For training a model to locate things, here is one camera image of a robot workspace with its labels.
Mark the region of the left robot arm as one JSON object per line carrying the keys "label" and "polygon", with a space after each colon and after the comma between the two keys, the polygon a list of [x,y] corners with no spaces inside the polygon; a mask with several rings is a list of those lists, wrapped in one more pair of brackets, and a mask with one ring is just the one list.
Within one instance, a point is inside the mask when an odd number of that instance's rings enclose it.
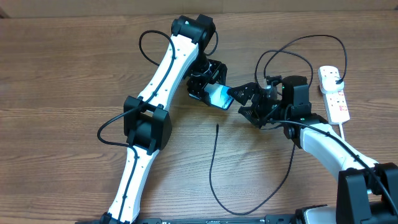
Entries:
{"label": "left robot arm", "polygon": [[100,223],[134,223],[140,212],[141,197],[150,168],[167,145],[172,122],[169,109],[183,79],[188,94],[208,106],[227,110],[233,98],[228,95],[225,64],[211,60],[204,52],[217,31],[211,17],[200,14],[196,19],[180,16],[171,26],[167,51],[149,84],[138,97],[129,96],[123,113],[110,119],[123,119],[123,146],[127,159],[116,197],[100,218]]}

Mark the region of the blue Galaxy smartphone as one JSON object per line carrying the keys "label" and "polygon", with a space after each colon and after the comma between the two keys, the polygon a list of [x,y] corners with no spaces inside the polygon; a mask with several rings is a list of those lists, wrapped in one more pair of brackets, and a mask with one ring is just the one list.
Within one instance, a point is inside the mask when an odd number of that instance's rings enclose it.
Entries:
{"label": "blue Galaxy smartphone", "polygon": [[207,84],[205,87],[205,93],[208,94],[205,98],[206,102],[210,106],[214,106],[222,110],[228,110],[234,101],[234,98],[228,94],[229,89],[229,86],[221,85],[219,83]]}

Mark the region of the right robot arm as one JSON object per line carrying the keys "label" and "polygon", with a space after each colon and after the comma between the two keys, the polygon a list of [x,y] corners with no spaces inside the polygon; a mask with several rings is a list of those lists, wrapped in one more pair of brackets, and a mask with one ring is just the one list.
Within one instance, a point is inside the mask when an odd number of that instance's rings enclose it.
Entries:
{"label": "right robot arm", "polygon": [[294,144],[311,154],[338,181],[336,205],[300,208],[291,223],[397,223],[397,166],[380,164],[350,146],[328,121],[312,113],[302,76],[267,77],[228,90],[239,113],[261,128],[279,123]]}

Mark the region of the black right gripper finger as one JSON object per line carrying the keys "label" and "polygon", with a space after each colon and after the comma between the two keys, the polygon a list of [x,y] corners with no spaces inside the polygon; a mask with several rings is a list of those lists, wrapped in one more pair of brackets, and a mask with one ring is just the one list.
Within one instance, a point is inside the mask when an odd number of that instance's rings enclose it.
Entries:
{"label": "black right gripper finger", "polygon": [[259,127],[260,117],[256,111],[254,105],[251,106],[241,106],[238,110],[238,113],[243,115],[252,125]]}
{"label": "black right gripper finger", "polygon": [[230,88],[227,94],[235,101],[245,106],[255,93],[259,92],[259,85],[255,82],[250,82],[241,86]]}

